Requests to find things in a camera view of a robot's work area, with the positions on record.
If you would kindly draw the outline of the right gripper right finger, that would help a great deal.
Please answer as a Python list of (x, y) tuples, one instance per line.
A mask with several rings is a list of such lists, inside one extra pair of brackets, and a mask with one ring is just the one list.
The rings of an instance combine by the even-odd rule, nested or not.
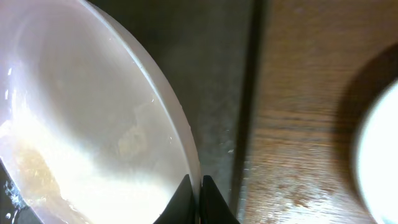
[(201, 224), (239, 224), (210, 175), (203, 176), (199, 213)]

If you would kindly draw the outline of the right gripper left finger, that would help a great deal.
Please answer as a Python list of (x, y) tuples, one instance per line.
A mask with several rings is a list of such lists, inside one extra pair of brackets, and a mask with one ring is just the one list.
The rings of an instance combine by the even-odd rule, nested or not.
[(195, 218), (195, 198), (187, 174), (154, 224), (195, 224)]

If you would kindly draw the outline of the white plate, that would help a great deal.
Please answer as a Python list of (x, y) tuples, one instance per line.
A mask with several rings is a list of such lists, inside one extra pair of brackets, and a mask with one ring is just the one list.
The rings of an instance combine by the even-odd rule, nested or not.
[(200, 163), (137, 39), (88, 1), (1, 2), (1, 162), (42, 223), (154, 223)]
[(355, 138), (354, 176), (376, 223), (397, 223), (397, 80), (374, 100)]

